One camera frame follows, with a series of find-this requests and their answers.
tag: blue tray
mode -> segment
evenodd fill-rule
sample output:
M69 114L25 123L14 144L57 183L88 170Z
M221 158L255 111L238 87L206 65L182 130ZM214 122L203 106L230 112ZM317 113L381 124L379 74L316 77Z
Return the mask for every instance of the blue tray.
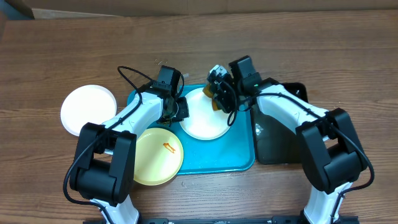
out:
M204 86L203 84L186 85L182 96ZM127 104L134 99L134 94L135 91L129 95ZM189 136L181 128L180 123L174 123L171 127L152 123L149 128L167 129L181 141L184 160L177 175L244 171L248 170L254 163L250 111L238 112L232 127L220 138L209 141L202 141Z

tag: plate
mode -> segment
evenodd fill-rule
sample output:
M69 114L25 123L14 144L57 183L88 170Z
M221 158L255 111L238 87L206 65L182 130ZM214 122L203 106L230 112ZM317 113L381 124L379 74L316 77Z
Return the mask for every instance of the plate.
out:
M109 90L99 85L85 85L73 90L63 101L61 122L69 133L79 136L87 122L102 124L113 118L117 109Z
M227 125L228 114L213 111L211 98L197 88L189 92L187 98L189 118L180 122L182 129L199 140L212 140L225 134L230 128Z
M175 134L162 128L147 129L137 141L134 180L144 185L163 184L180 170L183 157Z

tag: wood grain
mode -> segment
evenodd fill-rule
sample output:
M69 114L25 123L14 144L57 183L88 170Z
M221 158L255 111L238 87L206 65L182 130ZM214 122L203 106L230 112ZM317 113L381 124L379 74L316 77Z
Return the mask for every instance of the wood grain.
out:
M193 84L203 83L214 64L250 55L263 78L302 82L314 105L350 113L376 181L347 195L341 213L397 223L397 25L398 11L8 21L0 45L0 222L101 217L62 195L77 138L64 130L59 112L72 90L105 86L121 109L131 87L118 65L155 78L163 61L189 73L186 83ZM363 172L355 184L367 178ZM254 218L298 214L309 191L300 165L255 163L246 172L136 185L131 197L144 217Z

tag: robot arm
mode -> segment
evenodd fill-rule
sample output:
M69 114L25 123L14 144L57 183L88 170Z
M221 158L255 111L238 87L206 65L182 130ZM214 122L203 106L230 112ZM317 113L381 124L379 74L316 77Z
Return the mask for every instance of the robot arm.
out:
M134 178L137 138L154 121L170 124L189 115L185 97L178 98L177 94L180 76L178 70L163 66L157 81L152 82L150 87L145 86L146 89L141 88L144 90L141 93L141 105L121 124L105 132L106 128L137 106L138 95L111 120L102 125L87 123L80 131L75 160L84 150L87 151L71 170L70 187L78 191L83 198L101 204L113 223L138 222L139 213L129 196ZM94 153L104 152L113 155L110 163L94 159Z
M209 84L204 92L213 99L213 109L234 113L237 105L231 96L236 92L238 97L252 98L251 103L257 103L262 113L295 133L300 143L304 173L313 185L310 200L303 211L304 219L309 223L330 223L339 193L350 188L359 173L367 168L366 161L355 148L330 128L330 124L336 126L363 151L348 113L340 108L333 111L317 108L287 91L277 81L271 78L261 80L249 56L231 62L229 67L233 77L220 65L209 72ZM327 149L324 141L336 138L338 144Z

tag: orange object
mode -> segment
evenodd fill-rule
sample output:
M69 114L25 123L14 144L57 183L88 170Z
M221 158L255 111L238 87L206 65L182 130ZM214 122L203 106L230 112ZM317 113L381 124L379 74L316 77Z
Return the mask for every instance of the orange object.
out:
M168 149L172 154L174 154L175 149L169 143L163 143L163 146Z
M207 96L207 97L209 97L209 98L212 98L213 97L213 93L210 91L210 84L207 84L207 86L205 86L204 88L203 88L203 93Z
M217 106L216 101L214 101L214 100L211 100L211 107L213 108L213 111L218 111L218 110L220 110L220 109L218 108L218 106Z

